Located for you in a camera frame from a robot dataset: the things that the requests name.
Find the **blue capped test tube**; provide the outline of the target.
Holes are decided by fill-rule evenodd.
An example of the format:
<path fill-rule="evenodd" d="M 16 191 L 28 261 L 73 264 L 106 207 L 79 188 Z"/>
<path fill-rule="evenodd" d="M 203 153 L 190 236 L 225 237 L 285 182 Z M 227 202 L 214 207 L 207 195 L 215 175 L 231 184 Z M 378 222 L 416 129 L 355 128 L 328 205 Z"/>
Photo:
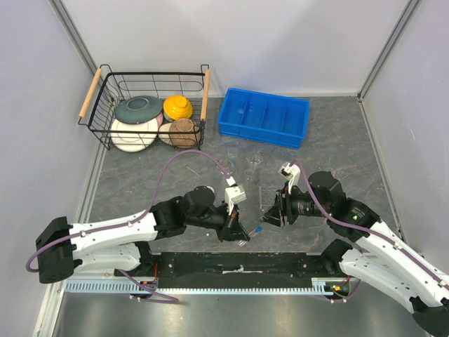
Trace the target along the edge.
<path fill-rule="evenodd" d="M 254 230 L 248 233 L 245 239 L 242 239 L 238 242 L 239 246 L 245 246 L 253 237 L 258 235 L 262 231 L 262 227 L 257 226 Z"/>

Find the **clear acrylic tube rack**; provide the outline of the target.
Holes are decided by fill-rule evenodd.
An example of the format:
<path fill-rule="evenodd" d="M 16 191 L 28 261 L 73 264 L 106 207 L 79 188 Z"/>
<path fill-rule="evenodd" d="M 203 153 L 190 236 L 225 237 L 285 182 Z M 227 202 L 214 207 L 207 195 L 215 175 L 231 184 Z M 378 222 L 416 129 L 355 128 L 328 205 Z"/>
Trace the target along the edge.
<path fill-rule="evenodd" d="M 259 208 L 261 211 L 267 211 L 273 206 L 276 197 L 276 191 L 279 188 L 276 186 L 261 185 L 258 187 Z"/>

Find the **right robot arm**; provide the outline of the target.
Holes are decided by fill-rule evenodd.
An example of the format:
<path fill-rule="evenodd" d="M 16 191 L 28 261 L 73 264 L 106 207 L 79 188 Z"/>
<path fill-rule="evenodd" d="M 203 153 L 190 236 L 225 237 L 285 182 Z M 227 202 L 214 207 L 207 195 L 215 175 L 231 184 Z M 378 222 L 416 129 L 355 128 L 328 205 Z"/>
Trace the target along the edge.
<path fill-rule="evenodd" d="M 279 173 L 285 185 L 262 221 L 283 227 L 300 216 L 324 217 L 340 236 L 321 259 L 327 275 L 360 279 L 401 304 L 430 335 L 448 335 L 448 274 L 411 249 L 376 212 L 347 197 L 332 173 L 311 174 L 305 192 L 297 185 L 298 166 L 288 164 Z"/>

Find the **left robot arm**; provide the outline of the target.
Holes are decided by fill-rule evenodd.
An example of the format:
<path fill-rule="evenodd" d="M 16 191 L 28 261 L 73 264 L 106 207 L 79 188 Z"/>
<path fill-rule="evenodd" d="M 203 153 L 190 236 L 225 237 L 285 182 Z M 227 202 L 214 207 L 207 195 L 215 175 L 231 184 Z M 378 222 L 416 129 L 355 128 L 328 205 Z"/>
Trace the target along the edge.
<path fill-rule="evenodd" d="M 242 186 L 226 188 L 214 205 L 211 187 L 199 186 L 131 216 L 96 223 L 53 219 L 36 239 L 36 273 L 42 284 L 66 280 L 81 271 L 125 270 L 146 276 L 154 268 L 149 243 L 184 234 L 189 226 L 214 230 L 223 241 L 247 241 L 238 204 L 246 200 Z"/>

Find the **small glass bottle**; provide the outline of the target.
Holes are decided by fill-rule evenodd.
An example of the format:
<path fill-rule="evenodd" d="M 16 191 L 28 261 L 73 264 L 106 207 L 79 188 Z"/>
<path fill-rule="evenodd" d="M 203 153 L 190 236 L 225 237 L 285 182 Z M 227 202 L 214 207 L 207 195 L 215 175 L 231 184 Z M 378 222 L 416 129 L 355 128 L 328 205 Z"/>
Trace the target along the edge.
<path fill-rule="evenodd" d="M 246 178 L 249 180 L 252 180 L 255 177 L 255 169 L 253 168 L 248 168 L 246 170 Z"/>

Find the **glass conical flask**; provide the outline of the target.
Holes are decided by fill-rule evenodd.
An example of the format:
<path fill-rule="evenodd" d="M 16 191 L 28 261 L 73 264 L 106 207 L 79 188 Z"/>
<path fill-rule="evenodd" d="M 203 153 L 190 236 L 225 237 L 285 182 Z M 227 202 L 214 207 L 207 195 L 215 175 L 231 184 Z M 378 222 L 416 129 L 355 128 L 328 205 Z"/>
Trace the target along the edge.
<path fill-rule="evenodd" d="M 246 159 L 248 163 L 254 168 L 258 167 L 263 162 L 263 156 L 260 151 L 249 152 L 246 156 Z"/>

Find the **glass petri dish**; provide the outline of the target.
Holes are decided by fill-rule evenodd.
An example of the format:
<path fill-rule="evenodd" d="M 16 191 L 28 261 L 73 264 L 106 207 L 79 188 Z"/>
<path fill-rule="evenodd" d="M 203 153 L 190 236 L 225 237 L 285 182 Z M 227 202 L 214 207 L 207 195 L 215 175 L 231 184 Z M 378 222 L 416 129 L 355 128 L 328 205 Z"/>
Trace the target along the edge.
<path fill-rule="evenodd" d="M 229 176 L 236 170 L 236 164 L 233 159 L 224 159 L 220 161 L 220 164 L 225 169 L 225 173 Z"/>

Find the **glass beaker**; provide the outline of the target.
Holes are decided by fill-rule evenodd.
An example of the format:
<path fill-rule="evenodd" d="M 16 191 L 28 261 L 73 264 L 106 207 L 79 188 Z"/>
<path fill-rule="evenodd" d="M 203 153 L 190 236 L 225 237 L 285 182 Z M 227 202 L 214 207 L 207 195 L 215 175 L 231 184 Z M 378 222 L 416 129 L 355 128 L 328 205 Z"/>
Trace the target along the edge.
<path fill-rule="evenodd" d="M 227 149 L 227 155 L 230 159 L 234 159 L 238 157 L 239 151 L 235 147 L 229 147 Z"/>

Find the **blue plastic divided bin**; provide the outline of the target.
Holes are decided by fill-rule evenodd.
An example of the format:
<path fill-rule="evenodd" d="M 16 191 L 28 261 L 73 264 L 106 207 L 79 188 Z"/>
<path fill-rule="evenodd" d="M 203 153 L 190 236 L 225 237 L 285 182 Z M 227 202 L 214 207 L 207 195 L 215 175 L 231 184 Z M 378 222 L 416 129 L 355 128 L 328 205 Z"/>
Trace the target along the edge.
<path fill-rule="evenodd" d="M 297 149 L 307 134 L 309 101 L 229 88 L 218 114 L 223 136 Z"/>

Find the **brown ceramic bowl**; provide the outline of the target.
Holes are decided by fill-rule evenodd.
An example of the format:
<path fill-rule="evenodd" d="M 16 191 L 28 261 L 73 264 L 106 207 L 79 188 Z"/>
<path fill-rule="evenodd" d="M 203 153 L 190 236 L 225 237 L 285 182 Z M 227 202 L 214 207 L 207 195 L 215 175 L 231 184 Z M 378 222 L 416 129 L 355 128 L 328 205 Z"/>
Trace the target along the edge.
<path fill-rule="evenodd" d="M 175 147 L 182 149 L 197 147 L 201 138 L 200 126 L 191 119 L 178 119 L 171 124 L 169 136 Z"/>

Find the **white ceramic bowl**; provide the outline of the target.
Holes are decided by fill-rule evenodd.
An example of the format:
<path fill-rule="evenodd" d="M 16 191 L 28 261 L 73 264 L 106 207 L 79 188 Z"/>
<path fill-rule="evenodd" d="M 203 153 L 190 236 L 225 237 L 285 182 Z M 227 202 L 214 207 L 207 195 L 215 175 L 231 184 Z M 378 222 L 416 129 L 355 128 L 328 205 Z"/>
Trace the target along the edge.
<path fill-rule="evenodd" d="M 169 133 L 171 125 L 172 125 L 171 123 L 162 124 L 159 127 L 159 131 L 158 131 L 159 139 L 161 141 L 163 141 L 167 145 L 172 145 L 173 144 L 173 142 L 171 140 L 171 137 L 170 137 L 170 133 Z"/>

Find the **yellow ceramic bowl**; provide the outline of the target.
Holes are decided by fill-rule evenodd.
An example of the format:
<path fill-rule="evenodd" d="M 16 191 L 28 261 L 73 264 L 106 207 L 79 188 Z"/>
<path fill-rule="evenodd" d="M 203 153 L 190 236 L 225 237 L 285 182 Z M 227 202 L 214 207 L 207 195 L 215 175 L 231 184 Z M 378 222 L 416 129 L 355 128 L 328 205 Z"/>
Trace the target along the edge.
<path fill-rule="evenodd" d="M 192 104 L 182 95 L 173 95 L 163 102 L 163 111 L 168 120 L 189 119 L 193 114 Z"/>

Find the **white ceramic plate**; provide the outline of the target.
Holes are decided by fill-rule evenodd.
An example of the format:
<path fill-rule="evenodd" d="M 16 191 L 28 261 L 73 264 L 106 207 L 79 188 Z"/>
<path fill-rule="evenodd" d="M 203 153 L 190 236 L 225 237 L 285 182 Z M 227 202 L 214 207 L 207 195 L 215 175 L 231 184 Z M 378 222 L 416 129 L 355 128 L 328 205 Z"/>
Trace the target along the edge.
<path fill-rule="evenodd" d="M 155 141 L 158 131 L 156 119 L 141 124 L 127 124 L 115 119 L 110 128 L 110 138 L 124 152 L 139 152 Z"/>

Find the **teal ceramic plate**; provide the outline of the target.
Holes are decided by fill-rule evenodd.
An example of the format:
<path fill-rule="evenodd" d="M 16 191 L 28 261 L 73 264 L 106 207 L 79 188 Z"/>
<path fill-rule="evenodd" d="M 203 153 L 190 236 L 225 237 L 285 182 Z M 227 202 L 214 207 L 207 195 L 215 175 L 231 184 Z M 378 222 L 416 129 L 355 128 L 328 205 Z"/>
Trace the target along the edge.
<path fill-rule="evenodd" d="M 114 117 L 125 124 L 141 124 L 156 118 L 163 110 L 163 101 L 150 95 L 139 95 L 119 103 Z"/>

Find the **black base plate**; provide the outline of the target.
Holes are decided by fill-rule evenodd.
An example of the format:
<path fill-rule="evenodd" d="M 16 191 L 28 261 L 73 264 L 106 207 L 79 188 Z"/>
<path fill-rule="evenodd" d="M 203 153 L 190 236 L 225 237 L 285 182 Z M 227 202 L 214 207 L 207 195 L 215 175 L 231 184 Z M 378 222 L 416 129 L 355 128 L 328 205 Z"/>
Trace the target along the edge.
<path fill-rule="evenodd" d="M 346 279 L 333 258 L 306 253 L 163 252 L 129 272 L 166 286 L 306 286 L 313 278 Z"/>

